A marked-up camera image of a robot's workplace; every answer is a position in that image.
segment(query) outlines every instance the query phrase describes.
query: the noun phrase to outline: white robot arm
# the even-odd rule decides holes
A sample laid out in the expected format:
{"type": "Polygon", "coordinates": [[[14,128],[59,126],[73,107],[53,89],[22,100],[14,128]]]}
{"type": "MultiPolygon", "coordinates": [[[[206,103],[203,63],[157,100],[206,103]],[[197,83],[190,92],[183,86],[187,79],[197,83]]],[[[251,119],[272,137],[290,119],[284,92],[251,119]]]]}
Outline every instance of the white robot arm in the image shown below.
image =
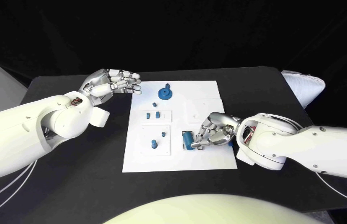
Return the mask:
{"type": "Polygon", "coordinates": [[[233,136],[241,147],[236,157],[248,164],[281,170],[288,157],[314,172],[347,177],[346,128],[303,128],[291,119],[271,114],[242,120],[212,113],[192,146],[225,145],[233,136]]]}
{"type": "Polygon", "coordinates": [[[111,113],[98,105],[113,93],[142,93],[141,76],[102,69],[79,91],[0,112],[0,177],[22,169],[57,146],[79,137],[89,124],[105,127],[111,113]]]}

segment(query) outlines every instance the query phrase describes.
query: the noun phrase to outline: blue plastic piece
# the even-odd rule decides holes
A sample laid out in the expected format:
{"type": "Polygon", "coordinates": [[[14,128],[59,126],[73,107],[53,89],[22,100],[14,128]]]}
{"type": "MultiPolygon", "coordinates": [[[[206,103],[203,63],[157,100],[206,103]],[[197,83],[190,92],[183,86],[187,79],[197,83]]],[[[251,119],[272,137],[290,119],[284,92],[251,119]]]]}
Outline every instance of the blue plastic piece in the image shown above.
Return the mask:
{"type": "Polygon", "coordinates": [[[157,149],[158,148],[158,141],[152,140],[152,148],[157,149]]]}
{"type": "Polygon", "coordinates": [[[192,132],[186,132],[184,133],[184,139],[183,139],[183,141],[184,141],[184,144],[186,144],[186,146],[187,146],[187,150],[194,150],[194,148],[193,148],[193,146],[192,146],[192,144],[193,144],[193,142],[194,142],[194,139],[193,139],[193,134],[192,134],[192,132]]]}
{"type": "Polygon", "coordinates": [[[160,90],[158,96],[163,100],[168,100],[173,97],[173,90],[170,84],[167,84],[165,88],[160,90]]]}

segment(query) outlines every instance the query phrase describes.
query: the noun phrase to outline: white board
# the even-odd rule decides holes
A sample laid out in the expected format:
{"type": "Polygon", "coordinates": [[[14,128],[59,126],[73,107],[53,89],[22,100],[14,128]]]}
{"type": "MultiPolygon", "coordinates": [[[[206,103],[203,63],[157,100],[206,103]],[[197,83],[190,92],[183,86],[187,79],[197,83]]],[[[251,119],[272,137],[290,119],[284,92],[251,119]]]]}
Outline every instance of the white board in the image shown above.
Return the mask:
{"type": "Polygon", "coordinates": [[[183,131],[193,131],[196,135],[210,113],[225,113],[218,82],[160,81],[142,82],[141,85],[142,95],[132,97],[124,172],[236,169],[235,152],[229,145],[207,146],[205,150],[183,149],[183,131]],[[173,98],[161,100],[158,92],[161,88],[165,88],[167,83],[171,85],[173,98]],[[157,119],[157,115],[154,115],[157,111],[167,113],[165,116],[170,118],[167,120],[157,119]],[[150,119],[147,118],[148,112],[152,113],[150,119]],[[171,151],[170,155],[163,155],[168,154],[164,153],[167,151],[155,154],[157,149],[151,147],[151,140],[158,138],[158,146],[164,143],[164,140],[160,139],[160,131],[167,126],[170,126],[171,139],[170,142],[168,139],[165,140],[164,148],[168,148],[170,144],[171,151]],[[150,152],[147,154],[142,151],[144,147],[150,152]]]}

